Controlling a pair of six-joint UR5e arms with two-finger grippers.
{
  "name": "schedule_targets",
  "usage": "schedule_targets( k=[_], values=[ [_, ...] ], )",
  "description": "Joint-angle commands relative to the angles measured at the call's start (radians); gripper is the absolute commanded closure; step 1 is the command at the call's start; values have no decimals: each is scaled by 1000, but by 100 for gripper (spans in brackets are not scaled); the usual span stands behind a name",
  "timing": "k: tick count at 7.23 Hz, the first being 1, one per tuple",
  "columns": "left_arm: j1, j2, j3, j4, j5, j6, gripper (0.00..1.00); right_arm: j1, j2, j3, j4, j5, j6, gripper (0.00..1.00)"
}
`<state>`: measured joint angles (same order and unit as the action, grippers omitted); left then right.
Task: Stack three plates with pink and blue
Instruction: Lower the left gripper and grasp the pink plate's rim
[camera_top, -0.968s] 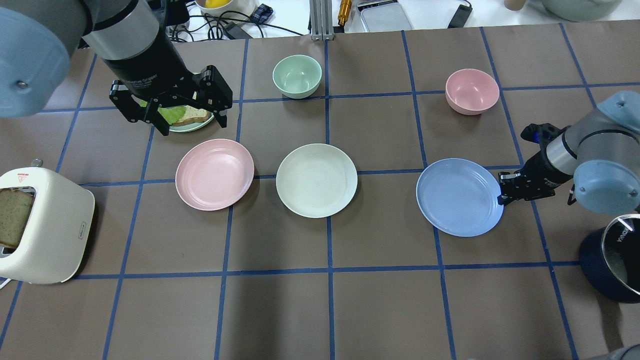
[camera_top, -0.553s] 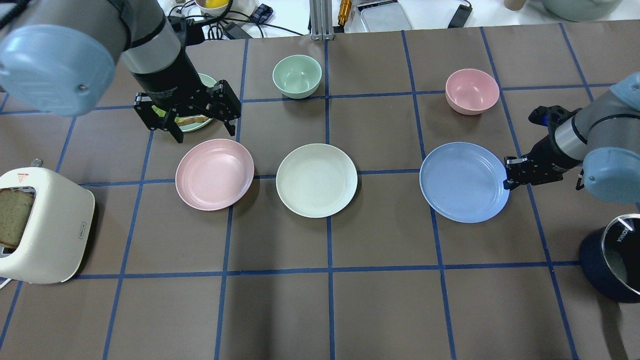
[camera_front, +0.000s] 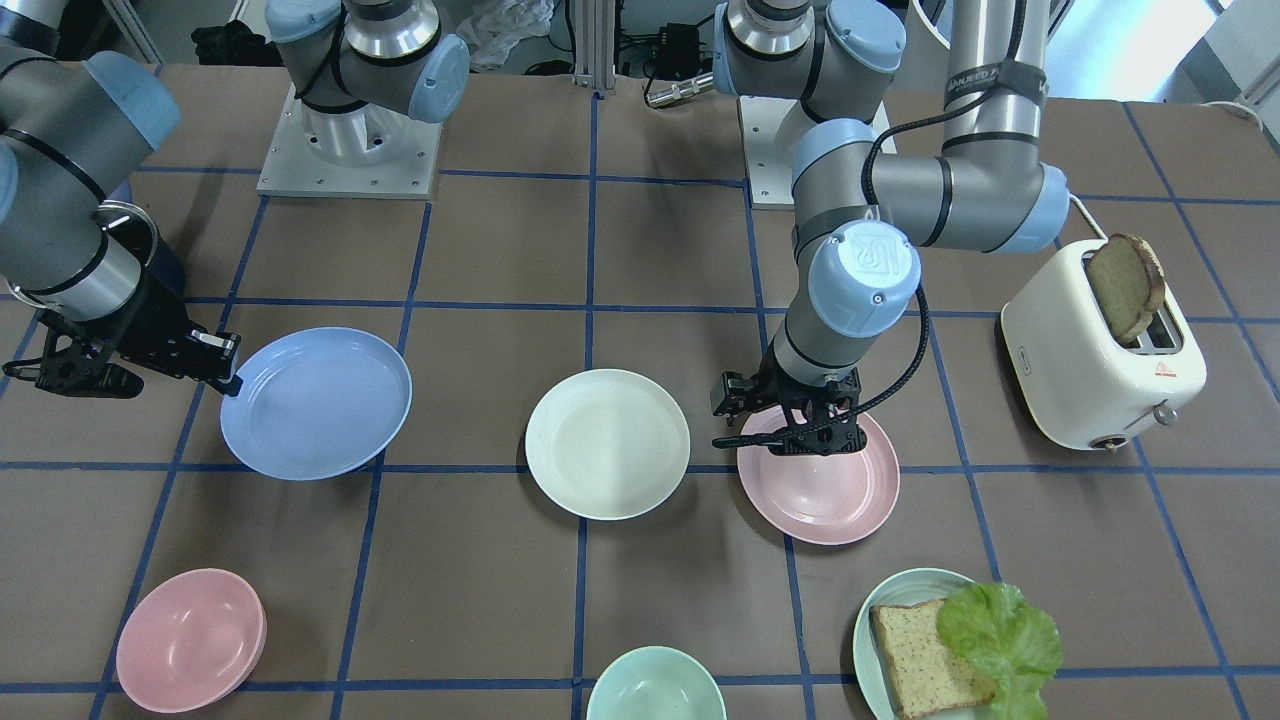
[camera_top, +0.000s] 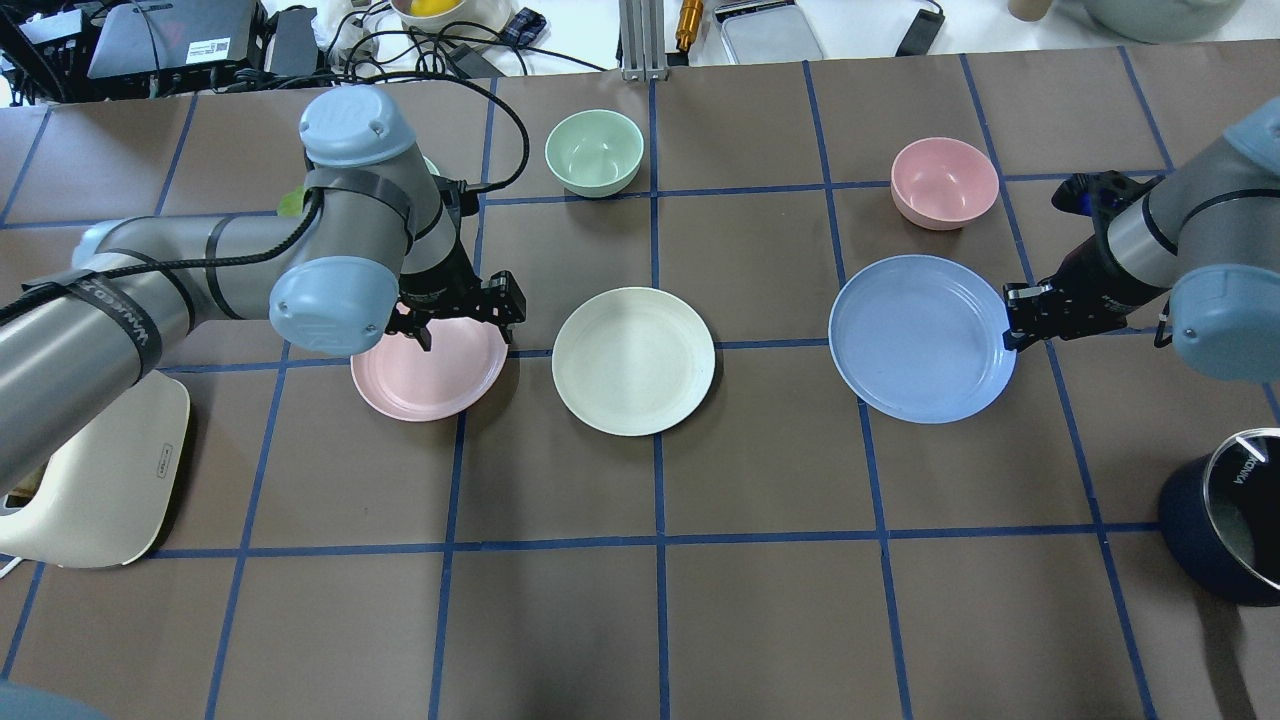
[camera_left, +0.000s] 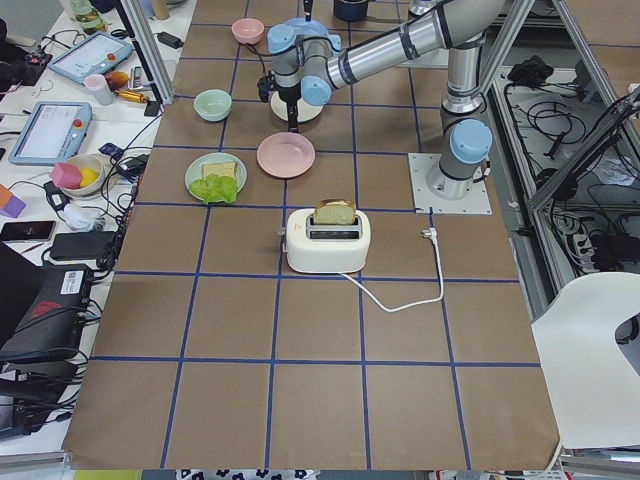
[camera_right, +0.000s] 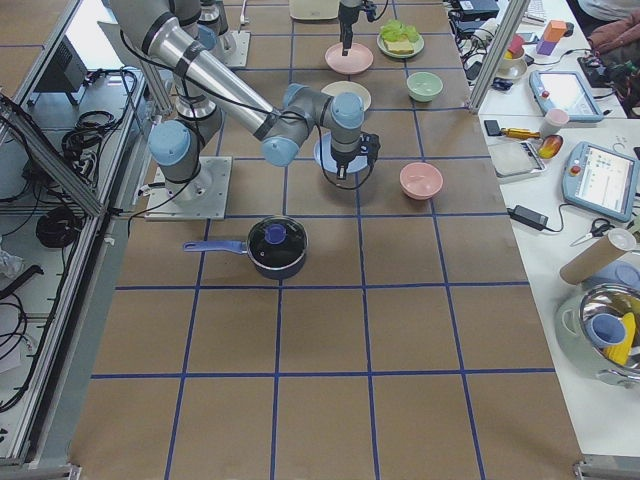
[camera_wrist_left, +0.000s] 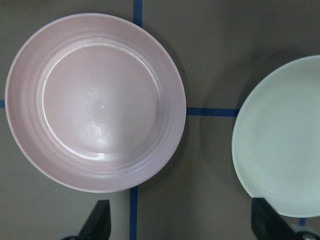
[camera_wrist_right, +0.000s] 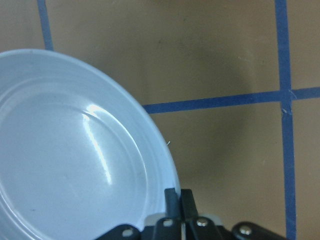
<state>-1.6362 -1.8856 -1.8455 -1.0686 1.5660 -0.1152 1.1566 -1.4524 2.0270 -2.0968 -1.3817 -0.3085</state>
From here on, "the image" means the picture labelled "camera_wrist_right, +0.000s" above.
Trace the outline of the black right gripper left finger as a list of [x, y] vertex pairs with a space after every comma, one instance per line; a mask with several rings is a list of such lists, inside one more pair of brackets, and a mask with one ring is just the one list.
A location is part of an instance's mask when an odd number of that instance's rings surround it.
[[164, 190], [164, 197], [165, 216], [170, 219], [181, 220], [180, 200], [175, 188], [166, 188]]

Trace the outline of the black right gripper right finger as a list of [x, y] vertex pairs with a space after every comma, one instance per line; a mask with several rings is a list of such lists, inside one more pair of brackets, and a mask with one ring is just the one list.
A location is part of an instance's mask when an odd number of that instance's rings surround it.
[[191, 189], [181, 189], [180, 204], [184, 220], [190, 220], [198, 216], [198, 210]]

